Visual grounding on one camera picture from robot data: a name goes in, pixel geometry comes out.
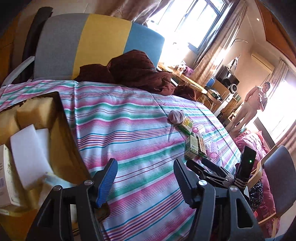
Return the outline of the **green small carton box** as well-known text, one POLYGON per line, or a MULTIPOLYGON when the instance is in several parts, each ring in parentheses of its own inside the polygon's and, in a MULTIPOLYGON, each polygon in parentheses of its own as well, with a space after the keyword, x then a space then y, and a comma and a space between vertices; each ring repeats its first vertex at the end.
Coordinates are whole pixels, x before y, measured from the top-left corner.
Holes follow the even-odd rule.
POLYGON ((198 140, 194 136, 187 137, 185 141, 185 152, 186 158, 195 159, 199 155, 198 140))

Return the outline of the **white foam block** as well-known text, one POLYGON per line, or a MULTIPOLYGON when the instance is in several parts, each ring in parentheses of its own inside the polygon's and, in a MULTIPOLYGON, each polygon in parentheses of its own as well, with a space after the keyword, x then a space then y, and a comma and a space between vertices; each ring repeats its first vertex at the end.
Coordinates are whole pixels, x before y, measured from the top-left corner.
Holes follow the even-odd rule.
POLYGON ((25 190, 33 189, 47 173, 53 173, 34 125, 18 131, 10 137, 10 141, 16 170, 25 190))
POLYGON ((39 138, 41 148, 44 152, 46 160, 50 160, 50 133, 47 128, 36 130, 36 134, 39 138))

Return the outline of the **white carton box with barcode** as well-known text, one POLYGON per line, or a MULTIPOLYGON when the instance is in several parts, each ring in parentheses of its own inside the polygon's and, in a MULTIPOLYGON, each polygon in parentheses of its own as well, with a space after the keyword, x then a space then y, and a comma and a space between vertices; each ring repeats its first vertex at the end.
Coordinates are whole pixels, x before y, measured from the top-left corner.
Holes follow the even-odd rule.
POLYGON ((22 185, 16 172, 12 154, 1 145, 1 208, 16 211, 24 207, 22 185))

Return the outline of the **yellow sponge block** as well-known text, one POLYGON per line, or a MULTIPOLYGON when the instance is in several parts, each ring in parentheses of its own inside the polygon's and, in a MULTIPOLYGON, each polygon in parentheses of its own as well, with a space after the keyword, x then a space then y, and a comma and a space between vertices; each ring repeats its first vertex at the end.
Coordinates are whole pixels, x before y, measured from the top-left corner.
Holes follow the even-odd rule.
POLYGON ((51 129, 56 118, 56 105, 53 97, 36 97, 26 100, 16 112, 21 128, 34 125, 36 130, 51 129))
POLYGON ((17 120, 17 109, 19 107, 17 105, 7 109, 0 115, 0 142, 1 145, 5 144, 8 148, 11 148, 10 137, 20 130, 17 120))

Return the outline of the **cracker packet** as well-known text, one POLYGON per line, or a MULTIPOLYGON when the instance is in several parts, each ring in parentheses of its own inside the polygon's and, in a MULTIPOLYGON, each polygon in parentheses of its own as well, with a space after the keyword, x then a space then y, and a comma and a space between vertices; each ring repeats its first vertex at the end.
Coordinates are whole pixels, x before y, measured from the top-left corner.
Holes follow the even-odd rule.
POLYGON ((198 142, 198 153, 201 157, 207 158, 207 152, 206 147, 204 144, 204 140, 202 137, 197 136, 197 142, 198 142))

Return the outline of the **pink bed quilt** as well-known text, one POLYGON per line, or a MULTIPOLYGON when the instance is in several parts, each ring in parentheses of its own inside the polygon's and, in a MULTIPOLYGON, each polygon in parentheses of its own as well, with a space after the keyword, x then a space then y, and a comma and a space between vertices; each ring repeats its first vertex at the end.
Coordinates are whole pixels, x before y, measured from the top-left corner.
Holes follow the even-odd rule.
MULTIPOLYGON (((235 139, 235 144, 238 149, 242 152, 245 146, 248 146, 256 151, 256 158, 253 165, 253 170, 256 169, 257 163, 262 160, 263 157, 267 155, 270 151, 269 147, 265 144, 265 140, 263 138, 262 132, 251 133, 250 131, 246 131, 240 133, 235 139)), ((257 220, 261 221, 273 213, 275 213, 275 205, 273 195, 270 190, 269 182, 266 176, 265 171, 262 173, 262 177, 260 178, 263 186, 263 200, 260 206, 255 209, 257 212, 257 220)))

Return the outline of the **gold metal tin tray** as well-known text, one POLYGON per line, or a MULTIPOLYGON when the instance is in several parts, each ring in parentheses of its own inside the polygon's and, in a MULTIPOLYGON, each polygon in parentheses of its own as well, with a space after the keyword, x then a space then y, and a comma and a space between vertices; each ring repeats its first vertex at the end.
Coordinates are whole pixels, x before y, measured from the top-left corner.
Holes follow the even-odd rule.
MULTIPOLYGON (((50 133, 49 163, 53 173, 47 173, 33 189, 38 186, 46 187, 49 181, 54 183, 31 223, 26 239, 74 240, 71 206, 76 206, 78 186, 92 179, 93 176, 90 176, 77 149, 59 93, 51 92, 38 97, 53 97, 56 105, 56 118, 52 128, 48 129, 50 133)), ((2 112, 17 105, 22 106, 24 102, 19 102, 2 112)), ((18 210, 27 211, 30 208, 31 204, 25 200, 25 195, 31 190, 25 190, 22 186, 24 207, 18 210)), ((95 216, 98 222, 109 216, 109 207, 106 202, 100 208, 95 209, 95 216)))

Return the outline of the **small yellow green candy packet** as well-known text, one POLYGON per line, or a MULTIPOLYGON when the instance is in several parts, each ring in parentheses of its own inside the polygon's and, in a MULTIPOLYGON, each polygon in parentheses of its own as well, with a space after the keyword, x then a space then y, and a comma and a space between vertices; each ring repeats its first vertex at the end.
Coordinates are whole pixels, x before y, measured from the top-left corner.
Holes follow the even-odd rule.
POLYGON ((187 116, 185 116, 183 121, 178 125, 178 128, 188 135, 191 135, 193 127, 194 122, 187 116))

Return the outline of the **person in pink clothes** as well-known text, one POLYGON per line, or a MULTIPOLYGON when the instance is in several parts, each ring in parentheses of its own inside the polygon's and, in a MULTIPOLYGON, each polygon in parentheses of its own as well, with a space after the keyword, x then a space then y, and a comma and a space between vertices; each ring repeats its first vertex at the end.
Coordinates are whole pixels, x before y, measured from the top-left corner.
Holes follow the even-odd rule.
POLYGON ((265 82, 263 87, 255 86, 245 97, 243 106, 236 114, 234 119, 226 126, 229 133, 240 131, 257 114, 257 111, 264 111, 267 105, 267 92, 270 89, 270 83, 265 82))

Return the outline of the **striped pink green tablecloth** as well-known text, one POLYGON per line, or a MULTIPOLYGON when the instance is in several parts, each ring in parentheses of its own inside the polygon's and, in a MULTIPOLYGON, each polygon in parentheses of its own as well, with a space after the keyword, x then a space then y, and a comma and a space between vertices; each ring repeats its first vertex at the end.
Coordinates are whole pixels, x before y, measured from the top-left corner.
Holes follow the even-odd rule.
POLYGON ((240 151, 221 122, 198 102, 174 95, 105 83, 40 80, 1 88, 1 108, 41 94, 60 94, 70 128, 90 173, 118 161, 108 197, 106 240, 184 240, 194 211, 184 202, 173 173, 184 157, 186 134, 168 122, 182 110, 215 143, 215 164, 234 172, 240 151))

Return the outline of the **air conditioner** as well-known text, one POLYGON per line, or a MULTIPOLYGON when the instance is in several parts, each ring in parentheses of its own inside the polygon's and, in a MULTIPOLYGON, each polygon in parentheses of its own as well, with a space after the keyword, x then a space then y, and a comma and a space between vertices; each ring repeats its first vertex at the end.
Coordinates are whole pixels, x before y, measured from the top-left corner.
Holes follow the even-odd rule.
POLYGON ((274 66, 271 63, 269 63, 269 61, 267 61, 264 57, 262 57, 261 55, 259 55, 256 52, 253 52, 251 54, 251 57, 252 57, 252 60, 254 60, 257 64, 259 64, 266 71, 268 71, 269 73, 273 72, 274 66))

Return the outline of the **wooden desk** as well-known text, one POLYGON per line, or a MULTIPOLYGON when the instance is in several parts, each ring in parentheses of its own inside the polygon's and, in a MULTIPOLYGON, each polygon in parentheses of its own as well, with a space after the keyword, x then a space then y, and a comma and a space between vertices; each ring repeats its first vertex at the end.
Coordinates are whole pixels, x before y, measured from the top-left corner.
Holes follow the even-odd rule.
POLYGON ((176 78, 179 81, 179 84, 185 84, 188 85, 189 87, 191 87, 192 89, 195 89, 203 94, 207 94, 207 90, 205 88, 203 88, 201 85, 199 85, 198 83, 194 82, 193 80, 191 80, 190 78, 186 77, 185 75, 183 75, 181 72, 166 66, 164 63, 159 62, 158 63, 158 68, 163 70, 163 71, 167 71, 171 73, 171 78, 176 78))

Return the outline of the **dark red jacket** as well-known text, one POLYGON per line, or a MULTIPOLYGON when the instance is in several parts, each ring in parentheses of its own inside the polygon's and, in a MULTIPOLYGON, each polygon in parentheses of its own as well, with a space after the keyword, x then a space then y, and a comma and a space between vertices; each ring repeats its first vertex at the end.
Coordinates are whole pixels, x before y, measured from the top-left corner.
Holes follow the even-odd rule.
POLYGON ((106 66, 89 64, 80 67, 77 82, 101 82, 124 85, 164 96, 176 95, 196 101, 200 94, 187 85, 171 83, 171 73, 158 71, 147 54, 132 50, 112 58, 106 66))

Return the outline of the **grey yellow blue chair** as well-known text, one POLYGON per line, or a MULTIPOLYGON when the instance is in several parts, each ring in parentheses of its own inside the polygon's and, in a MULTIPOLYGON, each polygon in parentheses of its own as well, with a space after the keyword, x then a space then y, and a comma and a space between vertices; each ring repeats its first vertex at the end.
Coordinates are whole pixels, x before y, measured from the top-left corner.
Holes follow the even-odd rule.
POLYGON ((97 14, 62 14, 48 18, 41 30, 36 52, 4 80, 7 86, 31 64, 33 80, 72 80, 80 67, 106 65, 112 58, 131 50, 145 52, 157 65, 164 37, 137 23, 97 14))

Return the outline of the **black rolled mat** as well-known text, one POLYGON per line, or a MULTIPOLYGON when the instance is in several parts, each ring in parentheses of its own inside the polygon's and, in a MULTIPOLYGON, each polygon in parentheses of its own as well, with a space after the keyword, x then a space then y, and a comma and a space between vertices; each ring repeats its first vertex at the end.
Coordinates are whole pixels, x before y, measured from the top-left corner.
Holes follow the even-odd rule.
POLYGON ((38 9, 27 34, 22 61, 25 61, 30 56, 35 56, 41 31, 45 22, 51 17, 52 13, 53 8, 51 6, 44 6, 38 9))

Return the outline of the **beige patterned curtain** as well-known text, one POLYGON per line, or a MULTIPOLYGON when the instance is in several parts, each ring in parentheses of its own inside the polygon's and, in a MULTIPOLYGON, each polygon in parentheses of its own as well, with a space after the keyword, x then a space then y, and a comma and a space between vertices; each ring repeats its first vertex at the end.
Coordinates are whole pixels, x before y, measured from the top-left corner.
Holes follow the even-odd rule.
POLYGON ((138 24, 144 24, 151 16, 158 13, 171 1, 169 0, 128 0, 119 1, 108 13, 109 16, 121 18, 138 24))

